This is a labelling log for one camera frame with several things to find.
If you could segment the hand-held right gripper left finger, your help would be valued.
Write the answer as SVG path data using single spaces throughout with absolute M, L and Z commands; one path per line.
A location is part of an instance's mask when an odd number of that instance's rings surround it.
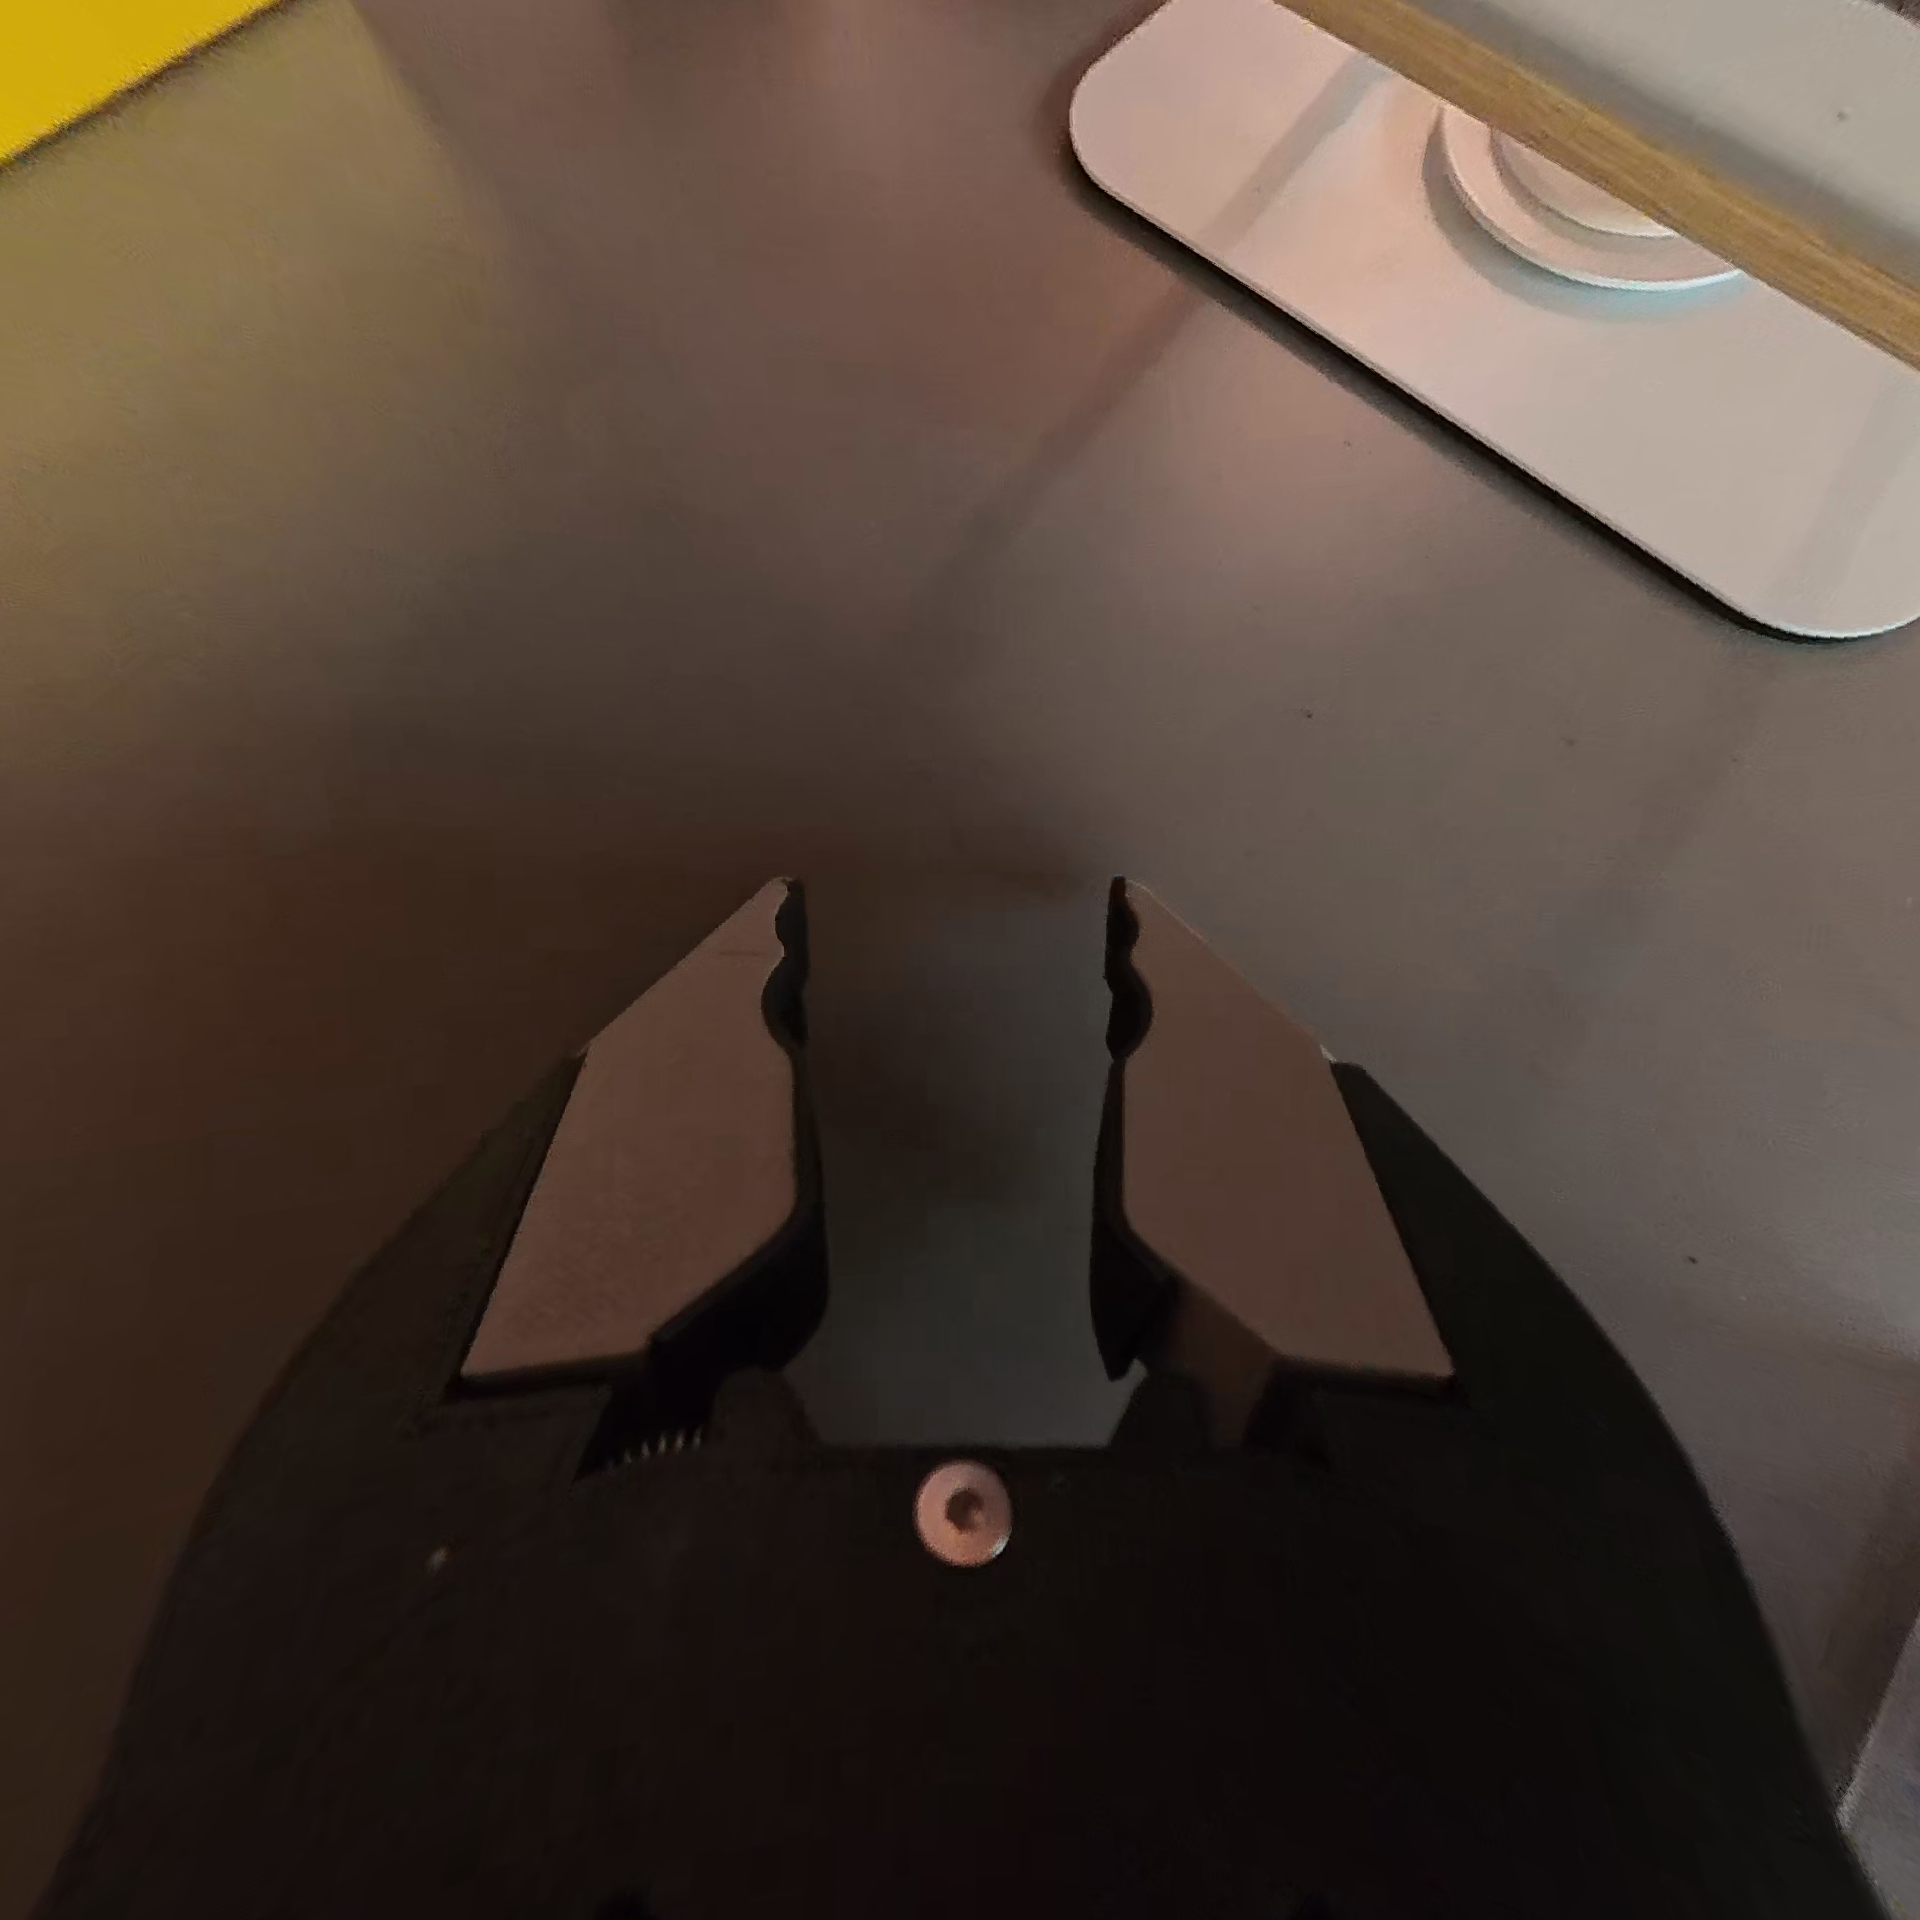
M 802 887 L 772 878 L 581 1052 L 477 1319 L 473 1388 L 717 1388 L 828 1309 Z

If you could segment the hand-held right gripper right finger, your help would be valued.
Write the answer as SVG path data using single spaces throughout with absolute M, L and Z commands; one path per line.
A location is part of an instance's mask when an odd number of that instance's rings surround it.
M 1107 896 L 1093 1333 L 1110 1378 L 1442 1388 L 1453 1356 L 1321 1040 L 1136 878 Z

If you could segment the yellow box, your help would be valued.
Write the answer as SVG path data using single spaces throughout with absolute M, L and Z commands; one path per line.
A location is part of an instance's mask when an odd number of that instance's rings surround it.
M 5 2 L 5 166 L 274 2 Z

